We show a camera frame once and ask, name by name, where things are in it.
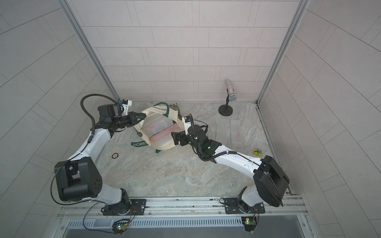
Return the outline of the translucent pink pencil case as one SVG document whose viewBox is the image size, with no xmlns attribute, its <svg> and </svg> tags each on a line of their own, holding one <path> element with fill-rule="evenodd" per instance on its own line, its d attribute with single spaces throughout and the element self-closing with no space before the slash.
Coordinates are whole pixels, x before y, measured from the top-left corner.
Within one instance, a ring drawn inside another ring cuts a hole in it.
<svg viewBox="0 0 381 238">
<path fill-rule="evenodd" d="M 179 127 L 178 124 L 172 124 L 170 127 L 162 130 L 161 132 L 153 135 L 150 140 L 152 141 L 157 141 L 158 139 L 160 139 L 161 137 L 165 136 L 166 134 L 168 133 L 171 133 L 173 130 L 177 129 Z"/>
</svg>

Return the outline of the cream canvas tote bag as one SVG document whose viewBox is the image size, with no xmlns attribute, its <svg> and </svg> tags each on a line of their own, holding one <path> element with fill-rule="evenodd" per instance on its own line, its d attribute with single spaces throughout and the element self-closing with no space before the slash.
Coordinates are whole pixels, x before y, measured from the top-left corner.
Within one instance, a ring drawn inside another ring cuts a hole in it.
<svg viewBox="0 0 381 238">
<path fill-rule="evenodd" d="M 165 102 L 160 102 L 142 111 L 146 118 L 134 126 L 139 136 L 156 150 L 164 151 L 176 145 L 173 132 L 185 130 L 184 123 L 178 118 L 178 111 L 170 108 Z"/>
</svg>

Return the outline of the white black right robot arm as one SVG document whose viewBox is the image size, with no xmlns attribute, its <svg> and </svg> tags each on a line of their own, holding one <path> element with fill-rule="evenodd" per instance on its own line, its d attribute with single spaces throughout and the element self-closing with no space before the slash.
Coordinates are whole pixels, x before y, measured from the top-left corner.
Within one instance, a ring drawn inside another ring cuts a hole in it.
<svg viewBox="0 0 381 238">
<path fill-rule="evenodd" d="M 209 139 L 206 136 L 208 126 L 194 124 L 192 115 L 183 117 L 182 121 L 185 130 L 171 133 L 175 145 L 190 145 L 202 161 L 231 167 L 255 182 L 254 186 L 243 188 L 237 198 L 236 206 L 243 213 L 250 213 L 264 202 L 273 207 L 283 206 L 282 199 L 290 179 L 271 156 L 251 157 L 233 151 Z"/>
</svg>

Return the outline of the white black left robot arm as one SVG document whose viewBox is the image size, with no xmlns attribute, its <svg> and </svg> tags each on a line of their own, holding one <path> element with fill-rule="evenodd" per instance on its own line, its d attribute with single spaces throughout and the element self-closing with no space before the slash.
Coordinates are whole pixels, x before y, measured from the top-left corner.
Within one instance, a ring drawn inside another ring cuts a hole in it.
<svg viewBox="0 0 381 238">
<path fill-rule="evenodd" d="M 52 182 L 56 183 L 59 195 L 59 200 L 55 203 L 75 205 L 96 201 L 105 205 L 101 210 L 104 216 L 123 216 L 132 208 L 126 190 L 105 184 L 95 163 L 115 133 L 139 124 L 146 118 L 146 114 L 130 112 L 130 100 L 116 101 L 109 97 L 111 104 L 98 108 L 100 118 L 95 121 L 84 106 L 84 101 L 92 96 L 88 94 L 80 101 L 82 110 L 92 123 L 87 140 L 69 159 L 58 162 L 54 167 Z"/>
</svg>

